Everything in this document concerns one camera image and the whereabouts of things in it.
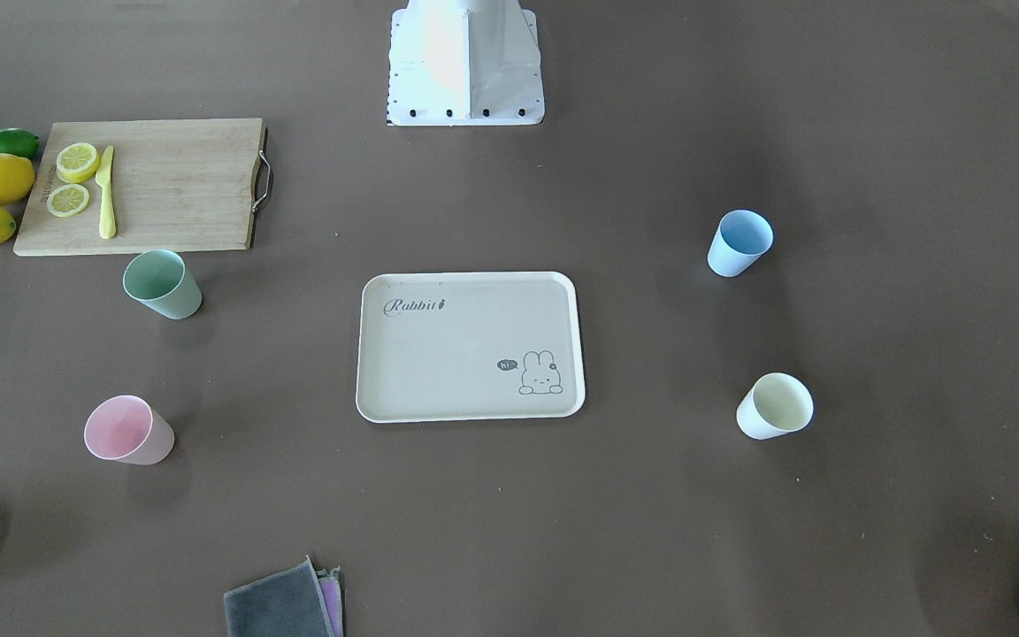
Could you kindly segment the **blue plastic cup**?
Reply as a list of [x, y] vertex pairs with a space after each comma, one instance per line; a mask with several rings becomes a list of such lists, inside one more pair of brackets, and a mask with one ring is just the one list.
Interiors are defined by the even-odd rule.
[[713, 235], [708, 266], [720, 277], [737, 277], [771, 249], [775, 242], [770, 222], [751, 210], [725, 213]]

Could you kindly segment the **cream plastic cup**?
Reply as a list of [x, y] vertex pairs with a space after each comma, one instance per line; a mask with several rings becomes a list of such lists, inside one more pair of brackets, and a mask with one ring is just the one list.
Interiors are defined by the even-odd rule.
[[767, 440], [803, 430], [816, 406], [808, 387], [787, 372], [768, 372], [756, 380], [736, 411], [739, 430]]

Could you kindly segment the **green plastic cup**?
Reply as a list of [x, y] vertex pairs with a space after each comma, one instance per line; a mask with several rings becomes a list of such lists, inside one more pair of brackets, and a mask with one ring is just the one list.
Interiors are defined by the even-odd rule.
[[168, 319], [184, 319], [202, 305], [203, 295], [179, 254], [167, 249], [145, 251], [124, 271], [130, 298]]

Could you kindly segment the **pink plastic cup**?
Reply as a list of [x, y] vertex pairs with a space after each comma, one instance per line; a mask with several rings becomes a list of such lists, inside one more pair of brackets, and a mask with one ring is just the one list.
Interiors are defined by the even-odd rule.
[[97, 458], [149, 466], [170, 455], [175, 434], [144, 399], [118, 395], [98, 404], [82, 439]]

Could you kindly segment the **beige rabbit tray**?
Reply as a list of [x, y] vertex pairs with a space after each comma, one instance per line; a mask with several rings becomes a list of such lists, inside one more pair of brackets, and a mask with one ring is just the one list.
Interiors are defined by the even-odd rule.
[[356, 407], [372, 423], [567, 417], [586, 399], [559, 272], [388, 273], [365, 283]]

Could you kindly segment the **grey folded cloth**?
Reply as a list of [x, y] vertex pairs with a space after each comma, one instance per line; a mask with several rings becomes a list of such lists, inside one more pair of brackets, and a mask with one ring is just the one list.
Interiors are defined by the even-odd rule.
[[224, 593], [229, 636], [343, 636], [340, 567], [294, 568]]

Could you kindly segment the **wooden cutting board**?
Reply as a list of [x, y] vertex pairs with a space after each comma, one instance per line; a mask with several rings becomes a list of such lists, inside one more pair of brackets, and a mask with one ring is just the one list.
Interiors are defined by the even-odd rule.
[[[46, 137], [13, 250], [21, 257], [73, 257], [247, 249], [265, 137], [259, 118], [57, 122]], [[93, 181], [81, 214], [58, 218], [46, 210], [60, 185], [57, 154], [73, 142], [116, 152], [113, 238], [100, 237], [101, 192]]]

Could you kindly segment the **yellow plastic knife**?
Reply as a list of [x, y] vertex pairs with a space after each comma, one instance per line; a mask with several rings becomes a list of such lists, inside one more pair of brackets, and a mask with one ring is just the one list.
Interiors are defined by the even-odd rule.
[[117, 220], [116, 210], [114, 210], [113, 190], [112, 190], [112, 165], [116, 150], [113, 146], [105, 148], [94, 180], [100, 188], [100, 214], [98, 214], [98, 237], [109, 241], [116, 237]]

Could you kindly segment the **lemon slice lower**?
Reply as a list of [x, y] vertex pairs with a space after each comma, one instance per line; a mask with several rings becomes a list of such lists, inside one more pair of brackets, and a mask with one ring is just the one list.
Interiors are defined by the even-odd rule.
[[69, 218], [84, 212], [90, 203], [88, 187], [65, 184], [57, 187], [46, 197], [46, 210], [54, 217]]

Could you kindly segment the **lemon slice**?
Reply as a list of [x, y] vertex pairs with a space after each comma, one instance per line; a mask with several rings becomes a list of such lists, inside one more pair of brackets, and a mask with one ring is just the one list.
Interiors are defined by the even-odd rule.
[[46, 210], [54, 217], [69, 218], [84, 212], [90, 203], [88, 187], [65, 184], [57, 187], [46, 197]]
[[57, 154], [54, 166], [65, 184], [82, 184], [92, 178], [100, 166], [101, 153], [90, 142], [73, 142]]

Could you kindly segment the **lemon slice upper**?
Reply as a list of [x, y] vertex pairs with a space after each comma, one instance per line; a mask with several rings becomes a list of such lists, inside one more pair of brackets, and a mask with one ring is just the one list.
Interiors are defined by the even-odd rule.
[[92, 178], [100, 166], [101, 153], [90, 142], [73, 142], [57, 154], [54, 166], [65, 184], [82, 184]]

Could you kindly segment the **yellow lemon upper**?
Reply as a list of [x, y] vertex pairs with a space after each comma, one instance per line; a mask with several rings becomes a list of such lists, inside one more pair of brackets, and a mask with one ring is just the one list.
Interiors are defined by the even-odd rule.
[[0, 153], [0, 205], [23, 201], [36, 178], [33, 163], [26, 157]]

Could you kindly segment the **green lime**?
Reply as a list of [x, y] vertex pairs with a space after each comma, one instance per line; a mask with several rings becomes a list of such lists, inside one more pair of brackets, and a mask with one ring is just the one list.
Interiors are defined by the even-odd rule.
[[33, 160], [39, 153], [40, 137], [21, 128], [0, 129], [0, 154], [9, 154]]

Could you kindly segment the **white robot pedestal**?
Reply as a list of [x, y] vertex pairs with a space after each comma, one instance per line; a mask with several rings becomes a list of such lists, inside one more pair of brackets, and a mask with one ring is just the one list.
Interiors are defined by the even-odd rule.
[[393, 12], [386, 121], [525, 126], [545, 117], [537, 18], [517, 1], [410, 1]]

